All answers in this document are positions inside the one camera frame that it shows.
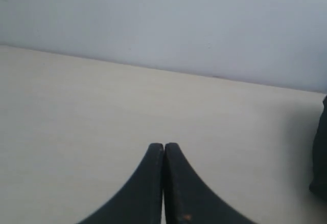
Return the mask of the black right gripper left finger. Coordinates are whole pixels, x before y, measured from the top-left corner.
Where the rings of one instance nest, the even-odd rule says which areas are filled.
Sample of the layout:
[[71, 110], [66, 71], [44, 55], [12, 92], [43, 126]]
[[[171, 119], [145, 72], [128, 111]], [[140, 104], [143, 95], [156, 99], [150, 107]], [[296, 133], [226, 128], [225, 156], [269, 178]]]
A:
[[149, 145], [124, 186], [81, 223], [161, 223], [164, 147]]

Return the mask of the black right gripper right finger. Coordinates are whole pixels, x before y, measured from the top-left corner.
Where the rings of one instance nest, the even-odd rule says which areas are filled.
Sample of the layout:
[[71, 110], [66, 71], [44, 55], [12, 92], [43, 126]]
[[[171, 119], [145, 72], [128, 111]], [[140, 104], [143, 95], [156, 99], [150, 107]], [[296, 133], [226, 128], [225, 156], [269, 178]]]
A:
[[164, 206], [166, 223], [253, 223], [206, 185], [176, 143], [165, 145]]

